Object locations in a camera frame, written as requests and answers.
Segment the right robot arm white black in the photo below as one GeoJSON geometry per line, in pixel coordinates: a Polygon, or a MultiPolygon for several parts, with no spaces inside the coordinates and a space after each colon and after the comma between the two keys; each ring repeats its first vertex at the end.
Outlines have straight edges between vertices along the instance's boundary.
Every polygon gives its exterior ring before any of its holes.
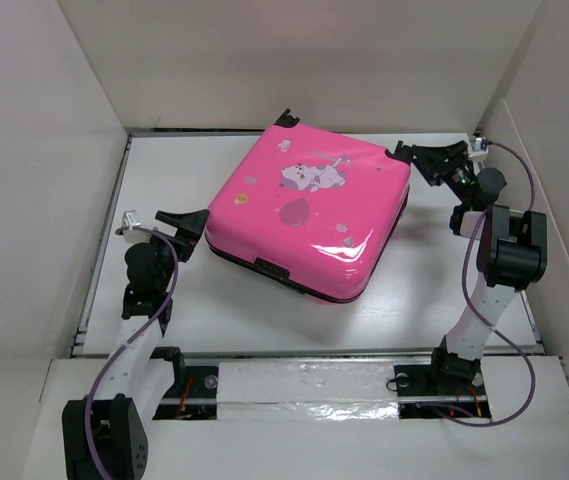
{"type": "Polygon", "coordinates": [[[504,310],[544,275],[547,217],[532,209],[517,212],[500,205],[505,176],[492,167],[476,169],[464,141],[444,147],[413,145],[409,158],[429,185],[445,185],[457,197],[449,228],[467,238],[467,252],[476,254],[475,288],[465,294],[465,310],[433,350],[425,371],[431,389],[448,393],[472,383],[504,310]]]}

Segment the pink hard-shell suitcase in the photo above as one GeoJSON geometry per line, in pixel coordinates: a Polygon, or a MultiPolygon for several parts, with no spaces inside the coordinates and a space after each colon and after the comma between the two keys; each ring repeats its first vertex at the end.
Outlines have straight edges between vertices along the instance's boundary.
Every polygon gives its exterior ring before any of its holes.
{"type": "Polygon", "coordinates": [[[385,146],[301,123],[264,130],[212,200],[217,255],[325,302],[366,289],[408,199],[411,167],[385,146]]]}

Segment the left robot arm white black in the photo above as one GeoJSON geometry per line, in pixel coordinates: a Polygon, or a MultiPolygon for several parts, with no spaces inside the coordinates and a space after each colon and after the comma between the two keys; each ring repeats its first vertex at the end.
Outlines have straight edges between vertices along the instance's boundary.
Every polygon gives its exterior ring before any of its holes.
{"type": "Polygon", "coordinates": [[[126,211],[116,235],[124,254],[127,284],[116,346],[87,395],[66,403],[62,434],[70,479],[140,479],[148,459],[146,430],[164,396],[188,386],[182,351],[161,344],[172,318],[178,267],[194,253],[209,219],[208,210],[159,211],[157,221],[172,235],[146,228],[126,211]]]}

